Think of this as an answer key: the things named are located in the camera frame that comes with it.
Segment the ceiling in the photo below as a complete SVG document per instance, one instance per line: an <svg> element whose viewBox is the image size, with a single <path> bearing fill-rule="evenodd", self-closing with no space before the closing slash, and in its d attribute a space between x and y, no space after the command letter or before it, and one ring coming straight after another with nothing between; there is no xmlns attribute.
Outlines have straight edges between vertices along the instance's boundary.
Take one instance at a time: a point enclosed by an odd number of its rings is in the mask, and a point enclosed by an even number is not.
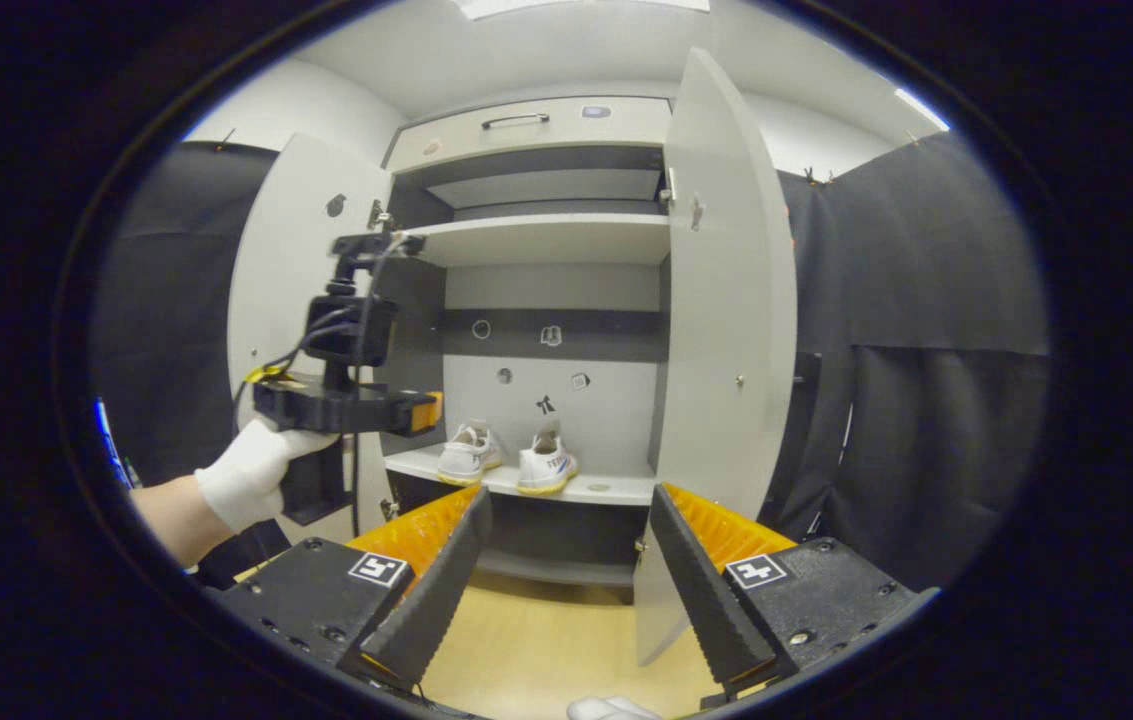
<svg viewBox="0 0 1133 720"><path fill-rule="evenodd" d="M589 1L470 20L451 0L398 0L306 46L409 119L544 86L680 82L704 46L744 94L803 105L891 145L936 132L895 86L827 42L741 0L712 12Z"/></svg>

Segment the drawer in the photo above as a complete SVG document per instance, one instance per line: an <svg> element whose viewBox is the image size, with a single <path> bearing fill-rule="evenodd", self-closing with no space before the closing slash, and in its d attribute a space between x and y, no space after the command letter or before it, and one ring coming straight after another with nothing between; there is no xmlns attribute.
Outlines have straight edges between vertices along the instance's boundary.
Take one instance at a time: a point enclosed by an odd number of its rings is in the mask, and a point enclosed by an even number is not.
<svg viewBox="0 0 1133 720"><path fill-rule="evenodd" d="M586 108L600 108L589 117ZM530 117L517 118L518 115ZM662 146L672 111L662 98L553 98L512 102L402 128L384 168L402 173L489 152L572 145Z"/></svg>

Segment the ceiling light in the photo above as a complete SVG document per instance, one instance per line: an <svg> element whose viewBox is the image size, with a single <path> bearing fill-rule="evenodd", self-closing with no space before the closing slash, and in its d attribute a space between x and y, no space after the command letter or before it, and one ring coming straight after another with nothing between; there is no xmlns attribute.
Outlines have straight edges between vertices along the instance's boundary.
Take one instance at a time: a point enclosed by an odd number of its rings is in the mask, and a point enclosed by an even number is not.
<svg viewBox="0 0 1133 720"><path fill-rule="evenodd" d="M615 3L622 0L451 0L455 3L467 18L470 20L476 20L479 18L488 18L491 15L499 15L500 12L510 12L510 10L521 10L523 8L534 8L538 5L555 5L555 3L579 3L579 1L586 1L586 3ZM636 0L638 3L649 3L649 5L666 5L670 8L682 8L687 10L698 10L698 12L708 12L708 0Z"/></svg>
<svg viewBox="0 0 1133 720"><path fill-rule="evenodd" d="M935 113L935 110L927 108L927 105L922 105L921 100L918 100L917 98L906 94L906 92L904 92L903 90L896 90L895 96L898 98L900 100L903 100L904 102L908 102L910 105L913 107L914 110L918 111L918 113L926 115L926 119L931 120L931 122L935 122L935 127L940 128L943 132L947 132L947 129L949 128L949 124L942 120L940 117L938 117L938 115Z"/></svg>

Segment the shoe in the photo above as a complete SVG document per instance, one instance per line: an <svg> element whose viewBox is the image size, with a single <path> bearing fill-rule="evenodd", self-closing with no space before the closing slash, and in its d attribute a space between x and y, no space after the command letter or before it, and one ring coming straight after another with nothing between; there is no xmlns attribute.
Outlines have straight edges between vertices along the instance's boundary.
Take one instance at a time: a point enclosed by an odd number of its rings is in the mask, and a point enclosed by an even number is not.
<svg viewBox="0 0 1133 720"><path fill-rule="evenodd" d="M566 452L556 420L544 424L530 442L529 450L521 451L520 459L521 475L517 478L517 489L526 495L557 492L579 473L579 461Z"/></svg>
<svg viewBox="0 0 1133 720"><path fill-rule="evenodd" d="M437 478L452 486L470 486L485 471L503 465L503 452L484 420L469 420L451 438L437 460Z"/></svg>

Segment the white glove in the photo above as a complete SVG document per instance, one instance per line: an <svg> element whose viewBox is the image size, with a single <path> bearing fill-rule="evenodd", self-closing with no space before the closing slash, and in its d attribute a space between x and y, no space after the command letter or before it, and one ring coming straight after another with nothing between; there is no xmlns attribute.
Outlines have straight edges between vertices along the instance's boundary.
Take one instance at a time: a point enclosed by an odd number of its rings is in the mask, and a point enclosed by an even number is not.
<svg viewBox="0 0 1133 720"><path fill-rule="evenodd" d="M606 700L585 697L566 706L570 720L659 720L659 717L636 705L624 696L612 696Z"/></svg>
<svg viewBox="0 0 1133 720"><path fill-rule="evenodd" d="M228 450L210 468L195 471L197 488L206 505L233 533L282 511L286 465L296 457L322 450L338 434L309 430L276 432L264 420L252 420L237 433Z"/></svg>

